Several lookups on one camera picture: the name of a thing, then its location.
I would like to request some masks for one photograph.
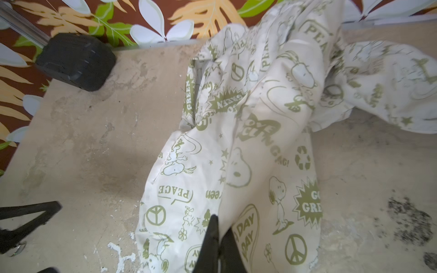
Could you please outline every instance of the metal pole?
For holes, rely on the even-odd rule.
[[[23,16],[8,7],[4,1],[0,1],[0,18],[6,21],[10,28],[41,48],[50,40],[50,37],[46,33],[42,32]]]

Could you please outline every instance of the dust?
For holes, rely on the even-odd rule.
[[[437,270],[437,254],[425,252],[423,254],[423,261],[431,270]]]
[[[404,198],[404,202],[390,198],[387,212],[390,218],[398,224],[394,233],[395,241],[400,240],[407,245],[423,246],[432,239],[431,216],[416,209],[408,197]]]
[[[106,132],[103,134],[103,136],[100,138],[100,144],[105,144],[107,142],[106,137],[108,136],[108,133],[115,130],[115,127],[112,125],[111,122],[105,125],[106,126]]]

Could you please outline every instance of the peace sign symbol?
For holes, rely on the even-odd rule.
[[[153,206],[146,212],[146,218],[152,225],[162,225],[165,221],[166,212],[163,206]]]
[[[288,244],[291,242],[291,255],[289,254]],[[285,245],[285,257],[287,261],[293,265],[297,266],[302,264],[306,259],[307,248],[305,240],[299,234],[292,234],[288,237],[287,244]]]

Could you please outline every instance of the snoopy cartoon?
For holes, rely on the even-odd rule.
[[[291,71],[287,73],[287,79],[289,81],[296,80],[299,85],[312,89],[317,86],[316,81],[312,73],[308,70],[308,66],[299,61],[298,55],[292,51],[287,50],[286,52],[278,55],[277,58],[285,58],[292,61],[295,65],[291,68]]]
[[[168,269],[169,262],[167,259],[162,259],[161,255],[165,248],[169,245],[168,242],[173,243],[173,240],[165,234],[154,232],[153,239],[158,240],[158,246],[156,248],[156,254],[149,253],[149,239],[146,239],[144,243],[144,251],[142,253],[143,258],[146,259],[146,265],[149,266],[149,270],[152,273],[165,273]]]
[[[196,166],[191,168],[185,168],[185,165],[181,163],[181,161],[186,161],[187,157],[182,156],[179,157],[182,152],[178,152],[180,147],[184,144],[182,139],[179,139],[179,141],[171,148],[171,152],[167,157],[167,161],[165,162],[165,165],[168,165],[165,167],[161,174],[163,175],[172,175],[172,174],[179,174],[181,172],[192,174],[194,170],[196,169]]]
[[[281,200],[284,199],[285,194],[287,192],[287,188],[285,184],[278,180],[278,178],[272,176],[269,180],[269,199],[272,204],[277,203],[277,223],[279,224],[276,231],[273,232],[273,235],[278,234],[279,232],[285,230],[288,226],[294,224],[292,221],[288,221],[284,219],[285,212],[284,207],[281,204]]]
[[[228,185],[235,188],[240,188],[249,184],[252,177],[252,170],[244,161],[240,148],[235,148],[232,151],[231,158],[229,160],[228,171],[231,177],[227,183]]]

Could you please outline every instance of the dirty wooden floor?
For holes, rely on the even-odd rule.
[[[437,57],[436,27],[345,36],[407,43]],[[178,126],[186,67],[198,48],[118,52],[110,78],[93,93],[52,82],[0,179],[0,206],[58,200],[63,209],[26,238],[20,255],[0,256],[0,272],[137,272],[139,200]],[[313,272],[432,272],[424,256],[428,264],[437,256],[437,135],[401,131],[354,110],[312,139],[324,207]],[[27,220],[0,223],[15,228]]]

